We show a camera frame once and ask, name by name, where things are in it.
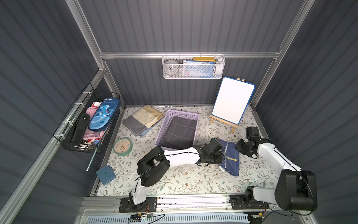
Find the purple plastic basket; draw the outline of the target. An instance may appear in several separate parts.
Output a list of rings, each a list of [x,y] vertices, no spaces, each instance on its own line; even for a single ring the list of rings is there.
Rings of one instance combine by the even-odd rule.
[[[169,109],[159,130],[155,146],[165,150],[182,150],[195,143],[199,114]]]

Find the navy blue pillowcase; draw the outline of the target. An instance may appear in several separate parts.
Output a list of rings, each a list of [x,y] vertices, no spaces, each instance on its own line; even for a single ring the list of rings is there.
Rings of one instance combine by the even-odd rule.
[[[229,173],[232,176],[239,176],[240,172],[240,153],[235,148],[236,144],[219,139],[222,145],[221,152],[224,154],[223,161],[219,165],[222,171]]]

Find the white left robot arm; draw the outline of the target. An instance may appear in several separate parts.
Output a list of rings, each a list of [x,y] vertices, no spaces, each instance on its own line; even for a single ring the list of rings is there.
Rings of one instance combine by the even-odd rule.
[[[170,168],[187,164],[208,166],[221,164],[224,160],[222,145],[217,138],[202,146],[180,150],[164,150],[157,146],[137,163],[137,183],[129,194],[131,203],[135,206],[143,204],[150,187],[158,183]]]

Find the dark grey checked pillowcase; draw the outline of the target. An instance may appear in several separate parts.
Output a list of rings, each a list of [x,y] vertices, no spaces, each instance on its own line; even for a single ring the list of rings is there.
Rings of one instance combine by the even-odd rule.
[[[177,150],[190,148],[194,143],[196,126],[196,120],[172,117],[159,145]]]

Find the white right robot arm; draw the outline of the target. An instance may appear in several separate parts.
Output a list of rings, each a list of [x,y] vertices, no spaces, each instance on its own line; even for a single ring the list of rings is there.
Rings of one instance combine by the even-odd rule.
[[[276,204],[283,210],[314,212],[318,207],[315,174],[291,162],[271,140],[260,136],[258,127],[246,128],[246,137],[248,140],[240,139],[235,148],[250,158],[264,158],[277,173],[278,182],[274,189],[248,187],[244,201]]]

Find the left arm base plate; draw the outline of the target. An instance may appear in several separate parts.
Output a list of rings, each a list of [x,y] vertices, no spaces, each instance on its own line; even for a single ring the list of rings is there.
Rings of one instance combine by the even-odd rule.
[[[134,204],[129,197],[124,197],[120,201],[119,213],[146,213],[156,212],[158,199],[156,197],[147,197],[143,203]]]

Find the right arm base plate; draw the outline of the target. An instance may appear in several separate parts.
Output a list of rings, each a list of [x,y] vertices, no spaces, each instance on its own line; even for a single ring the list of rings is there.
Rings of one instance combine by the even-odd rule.
[[[241,195],[230,195],[229,203],[233,210],[262,210],[265,211],[269,208],[269,204],[265,202],[259,202],[253,198],[247,199],[243,194]]]

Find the beige grey pillowcase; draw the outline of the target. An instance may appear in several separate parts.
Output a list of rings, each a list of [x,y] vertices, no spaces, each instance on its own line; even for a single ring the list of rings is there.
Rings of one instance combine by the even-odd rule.
[[[164,116],[162,112],[154,109],[150,105],[145,105],[124,120],[123,124],[135,136],[139,136],[158,123]]]

